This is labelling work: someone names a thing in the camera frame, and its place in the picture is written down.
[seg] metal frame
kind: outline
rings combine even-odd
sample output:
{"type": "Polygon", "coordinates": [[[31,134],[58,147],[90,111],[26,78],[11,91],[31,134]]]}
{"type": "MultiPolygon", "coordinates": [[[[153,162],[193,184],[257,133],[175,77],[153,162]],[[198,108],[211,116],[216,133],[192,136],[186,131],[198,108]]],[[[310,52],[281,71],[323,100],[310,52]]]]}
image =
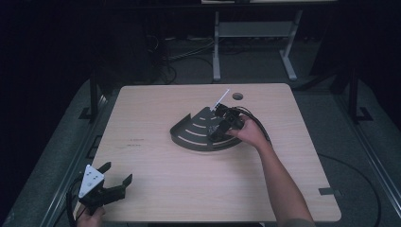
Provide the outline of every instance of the metal frame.
{"type": "Polygon", "coordinates": [[[90,91],[91,91],[91,108],[84,108],[80,113],[79,119],[89,119],[89,123],[94,123],[97,113],[98,113],[98,95],[97,95],[97,83],[96,83],[96,73],[92,72],[89,79],[90,91]]]}
{"type": "Polygon", "coordinates": [[[96,125],[98,124],[98,121],[100,121],[101,119],[103,110],[107,105],[107,102],[108,101],[106,100],[106,98],[102,96],[98,101],[98,103],[96,104],[98,108],[98,115],[97,115],[98,117],[95,117],[94,122],[89,125],[89,128],[87,129],[87,132],[82,138],[78,149],[75,151],[72,162],[69,165],[65,175],[63,176],[61,184],[57,188],[55,195],[53,196],[53,199],[46,213],[44,214],[41,226],[49,226],[49,227],[54,226],[54,223],[57,219],[57,215],[60,212],[62,212],[62,207],[64,206],[64,198],[68,189],[68,185],[70,185],[71,182],[74,181],[74,178],[76,178],[78,174],[79,161],[84,159],[84,156],[86,154],[85,150],[88,150],[88,148],[91,146],[92,140],[90,138],[94,136],[96,125]]]}
{"type": "Polygon", "coordinates": [[[350,106],[347,106],[345,100],[341,97],[337,96],[335,100],[338,102],[341,110],[343,111],[345,117],[347,119],[347,123],[351,126],[354,134],[357,136],[359,143],[363,146],[365,154],[369,160],[369,164],[373,172],[375,173],[380,185],[382,186],[384,192],[389,198],[392,207],[394,208],[397,215],[401,218],[401,192],[398,190],[395,183],[392,181],[391,176],[387,172],[386,168],[381,163],[380,159],[377,157],[377,150],[369,142],[369,139],[365,135],[365,132],[360,127],[360,125],[356,122],[355,116],[350,115],[350,106]]]}
{"type": "Polygon", "coordinates": [[[301,21],[303,11],[297,11],[293,21],[282,22],[221,22],[218,11],[215,19],[215,48],[213,52],[213,80],[220,81],[220,62],[218,43],[220,37],[288,37],[288,43],[280,50],[280,57],[286,68],[288,78],[296,80],[297,76],[289,60],[289,52],[301,21]]]}

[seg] black fan-shaped object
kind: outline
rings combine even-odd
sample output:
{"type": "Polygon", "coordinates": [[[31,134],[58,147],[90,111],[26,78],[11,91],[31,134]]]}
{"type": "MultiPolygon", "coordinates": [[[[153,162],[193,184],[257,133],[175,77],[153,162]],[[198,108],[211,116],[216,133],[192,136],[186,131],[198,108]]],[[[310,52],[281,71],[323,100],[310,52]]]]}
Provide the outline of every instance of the black fan-shaped object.
{"type": "Polygon", "coordinates": [[[222,118],[216,117],[209,107],[203,108],[191,118],[187,115],[170,130],[171,139],[177,145],[197,151],[215,151],[233,147],[241,140],[225,135],[221,141],[212,142],[208,138],[208,132],[218,126],[222,118]]]}

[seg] floor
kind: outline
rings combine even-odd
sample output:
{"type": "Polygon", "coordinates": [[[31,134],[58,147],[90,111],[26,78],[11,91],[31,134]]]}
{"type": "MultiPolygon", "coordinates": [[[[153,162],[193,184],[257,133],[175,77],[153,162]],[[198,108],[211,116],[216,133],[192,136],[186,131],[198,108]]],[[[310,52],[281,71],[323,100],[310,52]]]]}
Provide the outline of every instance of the floor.
{"type": "MultiPolygon", "coordinates": [[[[172,39],[168,41],[170,56],[205,46],[208,41],[172,39]]],[[[282,82],[295,88],[314,79],[309,71],[319,43],[294,44],[290,59],[298,76],[296,81],[287,78],[279,58],[278,50],[285,43],[286,40],[227,42],[221,51],[221,81],[218,83],[282,82]]],[[[172,61],[170,66],[175,71],[167,71],[162,67],[163,73],[152,84],[211,83],[211,59],[208,49],[190,58],[172,61]]],[[[389,192],[377,177],[375,163],[369,158],[375,155],[395,188],[400,188],[401,132],[363,82],[359,83],[358,106],[365,107],[373,121],[359,122],[358,125],[352,122],[346,113],[347,91],[342,95],[332,95],[329,92],[332,80],[327,79],[307,91],[294,92],[327,179],[336,190],[342,213],[338,222],[317,223],[317,226],[401,226],[400,216],[393,208],[389,192]]],[[[117,96],[118,88],[100,99],[99,115],[90,124],[88,119],[79,119],[82,110],[90,106],[89,81],[82,84],[3,226],[68,226],[67,216],[63,212],[64,194],[78,173],[92,162],[117,96]]],[[[106,222],[104,226],[142,227],[153,224],[106,222]]]]}

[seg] dark background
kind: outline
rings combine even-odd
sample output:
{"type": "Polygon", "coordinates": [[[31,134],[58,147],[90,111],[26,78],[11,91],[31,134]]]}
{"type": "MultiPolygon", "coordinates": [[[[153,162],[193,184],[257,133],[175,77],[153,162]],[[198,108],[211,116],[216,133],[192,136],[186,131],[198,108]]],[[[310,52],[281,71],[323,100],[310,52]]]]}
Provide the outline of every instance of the dark background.
{"type": "MultiPolygon", "coordinates": [[[[145,1],[127,2],[113,3],[126,7],[145,1]]],[[[199,1],[159,2],[173,5],[199,1]]],[[[104,3],[0,3],[0,221],[18,197],[74,94],[91,73],[99,75],[104,93],[123,84],[150,83],[157,75],[151,72],[149,60],[158,58],[148,56],[145,33],[163,31],[166,36],[182,39],[188,34],[213,35],[210,11],[197,12],[196,17],[190,16],[193,11],[167,13],[163,22],[157,23],[155,18],[144,19],[141,13],[109,12],[102,7],[104,3]],[[133,61],[137,62],[134,66],[130,64],[133,61]]],[[[297,39],[323,41],[311,74],[318,76],[339,64],[346,65],[339,73],[339,84],[345,84],[355,69],[401,129],[399,4],[396,0],[341,3],[332,14],[305,11],[297,39]],[[320,23],[312,20],[316,17],[322,19],[320,23]]],[[[258,14],[249,15],[255,19],[258,14]]]]}

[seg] table top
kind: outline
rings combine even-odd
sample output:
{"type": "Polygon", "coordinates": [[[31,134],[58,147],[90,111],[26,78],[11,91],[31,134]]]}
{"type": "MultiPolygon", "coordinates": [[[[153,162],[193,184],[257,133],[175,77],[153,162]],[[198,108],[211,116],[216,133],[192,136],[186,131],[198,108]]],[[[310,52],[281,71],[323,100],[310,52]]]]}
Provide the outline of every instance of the table top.
{"type": "Polygon", "coordinates": [[[93,166],[112,162],[105,187],[132,173],[126,198],[106,205],[108,221],[275,221],[257,151],[240,143],[220,151],[194,151],[171,140],[169,130],[231,89],[221,101],[250,110],[298,184],[316,221],[336,221],[340,210],[292,92],[286,84],[128,86],[121,89],[93,166]],[[234,100],[241,93],[242,100],[234,100]]]}

